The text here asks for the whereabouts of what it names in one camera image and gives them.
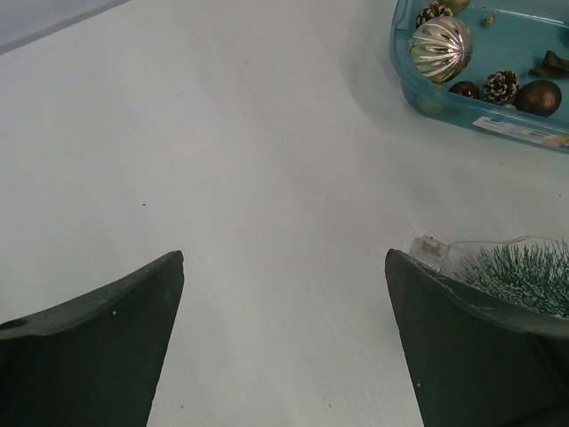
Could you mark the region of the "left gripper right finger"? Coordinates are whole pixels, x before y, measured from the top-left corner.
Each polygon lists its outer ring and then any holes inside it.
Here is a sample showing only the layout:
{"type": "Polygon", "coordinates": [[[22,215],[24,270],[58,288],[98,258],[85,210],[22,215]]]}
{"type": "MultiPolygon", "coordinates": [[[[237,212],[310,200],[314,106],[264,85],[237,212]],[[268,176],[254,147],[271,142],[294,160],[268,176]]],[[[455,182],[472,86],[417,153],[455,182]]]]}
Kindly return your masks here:
{"type": "Polygon", "coordinates": [[[389,298],[426,426],[566,426],[568,322],[388,250],[389,298]]]}

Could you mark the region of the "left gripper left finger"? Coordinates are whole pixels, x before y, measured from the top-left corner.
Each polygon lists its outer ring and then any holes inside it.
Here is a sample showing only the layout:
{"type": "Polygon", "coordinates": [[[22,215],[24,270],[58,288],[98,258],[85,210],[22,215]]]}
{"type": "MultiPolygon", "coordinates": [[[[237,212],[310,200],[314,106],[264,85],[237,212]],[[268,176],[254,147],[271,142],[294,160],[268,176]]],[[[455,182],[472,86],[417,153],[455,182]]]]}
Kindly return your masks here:
{"type": "Polygon", "coordinates": [[[1,325],[3,426],[144,426],[183,292],[173,251],[1,325]]]}

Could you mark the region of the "small frosted christmas tree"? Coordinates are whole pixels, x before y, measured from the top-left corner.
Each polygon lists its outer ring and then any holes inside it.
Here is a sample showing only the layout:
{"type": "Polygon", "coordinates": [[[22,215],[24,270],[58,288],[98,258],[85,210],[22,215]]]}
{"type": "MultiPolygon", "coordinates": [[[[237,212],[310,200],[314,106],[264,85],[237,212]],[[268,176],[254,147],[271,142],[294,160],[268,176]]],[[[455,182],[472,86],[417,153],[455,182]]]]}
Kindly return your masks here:
{"type": "Polygon", "coordinates": [[[460,282],[517,306],[568,318],[568,243],[484,246],[461,260],[460,282]]]}

